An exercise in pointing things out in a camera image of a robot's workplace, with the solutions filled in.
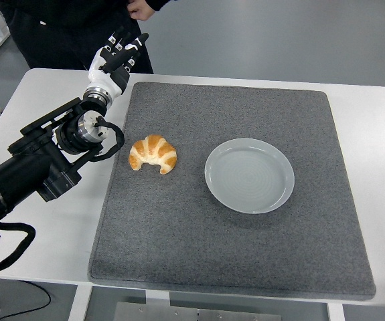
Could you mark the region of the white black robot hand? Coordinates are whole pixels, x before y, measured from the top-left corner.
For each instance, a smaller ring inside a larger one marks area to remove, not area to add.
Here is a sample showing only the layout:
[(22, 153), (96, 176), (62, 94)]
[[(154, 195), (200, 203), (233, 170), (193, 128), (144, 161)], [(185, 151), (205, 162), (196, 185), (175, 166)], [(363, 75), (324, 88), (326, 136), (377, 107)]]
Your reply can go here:
[(131, 34), (118, 28), (96, 52), (88, 71), (89, 85), (83, 98), (95, 98), (111, 105), (125, 91), (130, 73), (145, 49), (148, 33), (129, 41)]

